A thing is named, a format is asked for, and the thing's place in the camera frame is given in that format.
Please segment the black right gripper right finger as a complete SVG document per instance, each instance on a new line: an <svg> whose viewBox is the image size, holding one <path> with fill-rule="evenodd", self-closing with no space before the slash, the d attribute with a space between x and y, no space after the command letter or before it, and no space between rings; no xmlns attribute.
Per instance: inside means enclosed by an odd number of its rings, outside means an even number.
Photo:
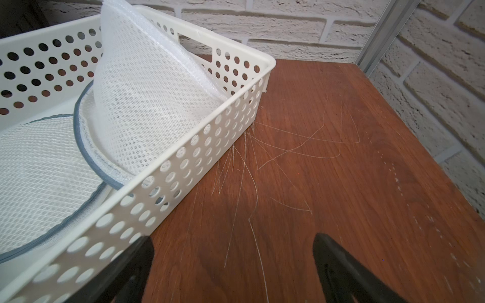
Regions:
<svg viewBox="0 0 485 303"><path fill-rule="evenodd" d="M313 257L327 302L405 302L327 234L314 237Z"/></svg>

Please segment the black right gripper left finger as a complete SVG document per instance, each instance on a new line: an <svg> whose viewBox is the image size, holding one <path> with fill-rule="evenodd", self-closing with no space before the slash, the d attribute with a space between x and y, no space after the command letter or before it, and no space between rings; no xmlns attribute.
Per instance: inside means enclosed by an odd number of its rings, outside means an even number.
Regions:
<svg viewBox="0 0 485 303"><path fill-rule="evenodd" d="M141 302L154 258L149 236L138 238L67 302Z"/></svg>

